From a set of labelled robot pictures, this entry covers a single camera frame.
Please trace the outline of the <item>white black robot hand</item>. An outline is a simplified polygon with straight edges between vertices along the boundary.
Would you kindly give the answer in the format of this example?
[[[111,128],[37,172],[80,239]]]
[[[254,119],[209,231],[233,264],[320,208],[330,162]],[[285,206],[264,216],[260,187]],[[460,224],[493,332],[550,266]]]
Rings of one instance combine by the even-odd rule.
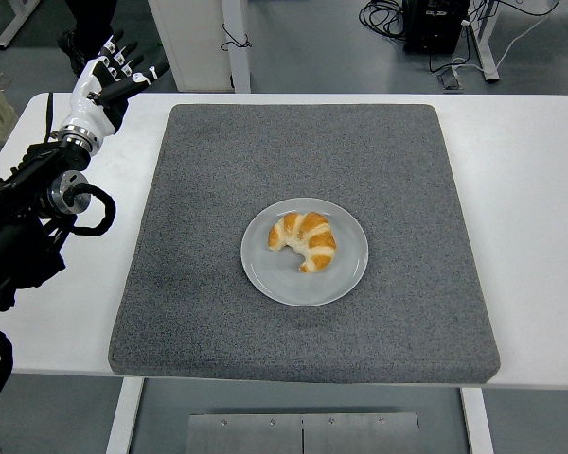
[[[170,69],[167,61],[161,61],[144,70],[138,65],[141,55],[134,56],[137,43],[120,46],[123,33],[112,34],[98,53],[80,72],[70,98],[71,112],[62,128],[82,129],[101,139],[115,134],[121,127],[128,101]]]

